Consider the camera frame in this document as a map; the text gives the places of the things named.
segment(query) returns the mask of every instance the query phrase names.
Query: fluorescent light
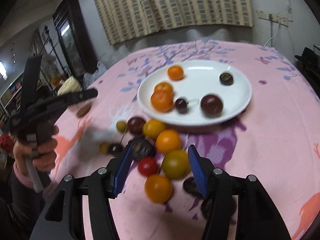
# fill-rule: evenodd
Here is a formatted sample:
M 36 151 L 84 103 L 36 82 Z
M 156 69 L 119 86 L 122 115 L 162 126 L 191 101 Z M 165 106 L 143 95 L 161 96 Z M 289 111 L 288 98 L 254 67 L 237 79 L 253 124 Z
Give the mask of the fluorescent light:
M 61 36 L 62 36 L 63 34 L 65 34 L 66 31 L 69 30 L 69 28 L 70 28 L 70 25 L 68 25 L 68 26 L 61 32 Z
M 7 71 L 5 70 L 2 62 L 0 62 L 0 73 L 1 73 L 1 75 L 3 75 L 4 80 L 6 80 L 7 79 Z

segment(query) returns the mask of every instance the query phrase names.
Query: red object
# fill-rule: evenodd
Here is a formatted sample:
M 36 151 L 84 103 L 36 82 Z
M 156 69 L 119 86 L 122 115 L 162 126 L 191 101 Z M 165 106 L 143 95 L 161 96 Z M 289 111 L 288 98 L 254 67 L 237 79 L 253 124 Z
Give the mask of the red object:
M 138 171 L 141 175 L 149 177 L 158 173 L 159 166 L 153 158 L 145 157 L 138 163 Z
M 0 147 L 7 152 L 11 152 L 13 151 L 14 140 L 9 135 L 4 133 L 0 136 Z

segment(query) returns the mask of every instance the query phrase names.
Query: tablecloth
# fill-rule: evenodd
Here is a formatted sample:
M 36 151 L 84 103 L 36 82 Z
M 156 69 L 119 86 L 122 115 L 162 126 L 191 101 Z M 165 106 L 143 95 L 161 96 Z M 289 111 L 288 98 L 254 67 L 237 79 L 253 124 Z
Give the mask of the tablecloth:
M 292 239 L 300 239 L 320 210 L 320 100 L 302 74 L 276 49 L 225 41 L 196 41 L 143 49 L 127 56 L 92 86 L 99 95 L 89 114 L 77 119 L 67 110 L 57 121 L 60 133 L 51 178 L 88 176 L 105 167 L 111 155 L 99 153 L 103 141 L 119 142 L 116 122 L 148 117 L 136 101 L 139 84 L 162 67 L 202 58 L 230 64 L 248 77 L 253 96 L 244 113 L 209 134 L 181 134 L 183 147 L 195 144 L 200 155 L 230 175 L 255 174 L 277 206 Z M 123 143 L 131 138 L 127 134 Z M 205 219 L 201 201 L 173 181 L 166 205 L 151 203 L 145 178 L 134 163 L 111 210 L 124 240 L 201 239 Z M 86 239 L 92 239 L 84 201 Z M 229 239 L 236 226 L 230 225 Z

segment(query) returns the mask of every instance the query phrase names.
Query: white plate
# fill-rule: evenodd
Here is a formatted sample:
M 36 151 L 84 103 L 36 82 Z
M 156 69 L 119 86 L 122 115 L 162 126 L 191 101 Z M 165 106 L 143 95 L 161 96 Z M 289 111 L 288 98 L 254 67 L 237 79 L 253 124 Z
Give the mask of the white plate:
M 164 123 L 179 126 L 206 126 L 225 122 L 240 114 L 249 104 L 252 96 L 252 87 L 248 78 L 238 69 L 211 60 L 191 60 L 175 63 L 184 70 L 184 79 L 171 81 L 167 75 L 170 66 L 161 68 L 149 75 L 138 89 L 138 103 L 143 111 L 151 117 Z M 223 72 L 233 75 L 234 83 L 231 86 L 220 84 L 219 76 Z M 175 95 L 188 100 L 199 99 L 198 103 L 190 103 L 187 114 L 179 114 L 176 109 L 168 113 L 156 111 L 150 103 L 154 87 L 167 81 L 172 84 Z M 206 117 L 200 107 L 200 100 L 207 94 L 216 94 L 223 101 L 223 111 L 219 117 Z

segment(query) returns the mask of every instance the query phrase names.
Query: plastic bag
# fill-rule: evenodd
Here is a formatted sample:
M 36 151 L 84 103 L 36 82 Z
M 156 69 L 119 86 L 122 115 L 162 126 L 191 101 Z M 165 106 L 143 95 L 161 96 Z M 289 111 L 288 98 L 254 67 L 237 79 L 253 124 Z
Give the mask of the plastic bag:
M 105 61 L 101 60 L 98 62 L 97 70 L 95 73 L 85 73 L 83 77 L 83 87 L 86 90 L 93 82 L 95 82 L 99 77 L 101 77 L 110 67 L 107 67 Z

